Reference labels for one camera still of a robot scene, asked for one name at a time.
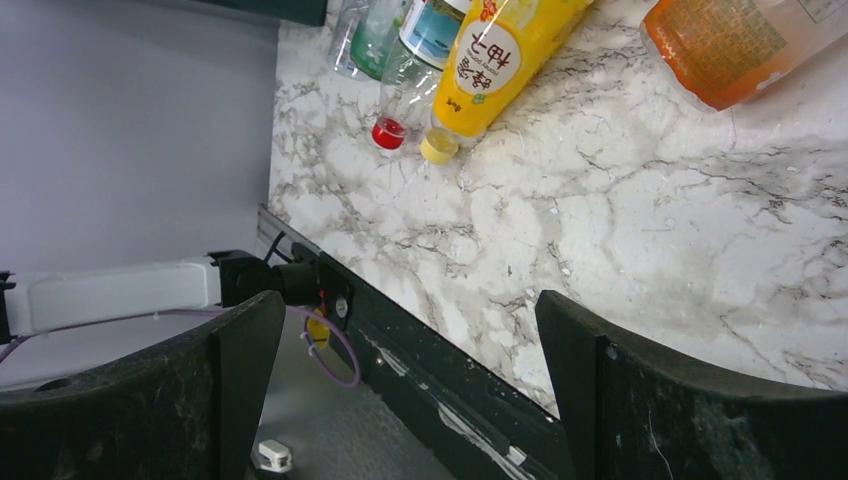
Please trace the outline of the yellow juice bottle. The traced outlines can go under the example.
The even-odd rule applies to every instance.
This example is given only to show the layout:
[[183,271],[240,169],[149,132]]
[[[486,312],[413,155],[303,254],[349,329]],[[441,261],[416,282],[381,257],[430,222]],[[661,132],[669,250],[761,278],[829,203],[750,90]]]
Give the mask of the yellow juice bottle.
[[474,1],[433,97],[420,152],[435,165],[470,146],[563,46],[592,3]]

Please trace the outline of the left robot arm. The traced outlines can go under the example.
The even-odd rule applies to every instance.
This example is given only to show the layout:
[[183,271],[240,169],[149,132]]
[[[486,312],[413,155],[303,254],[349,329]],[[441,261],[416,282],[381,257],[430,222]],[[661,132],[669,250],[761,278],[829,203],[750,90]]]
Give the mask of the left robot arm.
[[100,271],[1,274],[1,341],[171,310],[236,306],[264,291],[321,302],[315,266],[270,265],[241,250]]

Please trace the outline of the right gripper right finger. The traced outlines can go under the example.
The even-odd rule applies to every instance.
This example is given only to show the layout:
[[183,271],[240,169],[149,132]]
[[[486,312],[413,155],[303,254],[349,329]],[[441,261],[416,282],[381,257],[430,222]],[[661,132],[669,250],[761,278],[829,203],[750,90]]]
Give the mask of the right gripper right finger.
[[551,290],[535,316],[571,477],[846,477],[845,393],[695,359]]

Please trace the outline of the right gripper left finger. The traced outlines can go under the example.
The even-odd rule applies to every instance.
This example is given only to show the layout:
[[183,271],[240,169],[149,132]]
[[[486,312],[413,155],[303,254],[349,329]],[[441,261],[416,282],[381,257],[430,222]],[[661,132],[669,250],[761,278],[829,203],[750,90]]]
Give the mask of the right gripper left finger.
[[5,479],[242,479],[284,326],[263,292],[175,337],[1,396]]

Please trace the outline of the clear bottle red blue label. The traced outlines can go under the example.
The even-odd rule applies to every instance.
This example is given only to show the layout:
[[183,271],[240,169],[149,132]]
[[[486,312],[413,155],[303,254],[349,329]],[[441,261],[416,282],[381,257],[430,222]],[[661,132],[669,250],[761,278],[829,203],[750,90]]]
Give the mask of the clear bottle red blue label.
[[392,45],[380,85],[375,144],[396,150],[429,124],[433,98],[470,0],[413,1]]

